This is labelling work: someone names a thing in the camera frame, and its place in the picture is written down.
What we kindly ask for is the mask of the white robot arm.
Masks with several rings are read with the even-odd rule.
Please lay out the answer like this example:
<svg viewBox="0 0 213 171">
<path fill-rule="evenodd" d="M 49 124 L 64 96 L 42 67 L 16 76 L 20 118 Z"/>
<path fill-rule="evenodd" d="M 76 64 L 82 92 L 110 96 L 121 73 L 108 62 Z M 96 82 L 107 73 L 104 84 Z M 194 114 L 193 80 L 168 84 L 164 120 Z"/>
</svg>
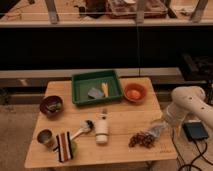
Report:
<svg viewBox="0 0 213 171">
<path fill-rule="evenodd" d="M 204 102 L 205 97 L 205 91 L 199 86 L 177 87 L 171 92 L 172 102 L 163 110 L 162 118 L 176 127 L 192 113 L 213 129 L 213 107 Z"/>
</svg>

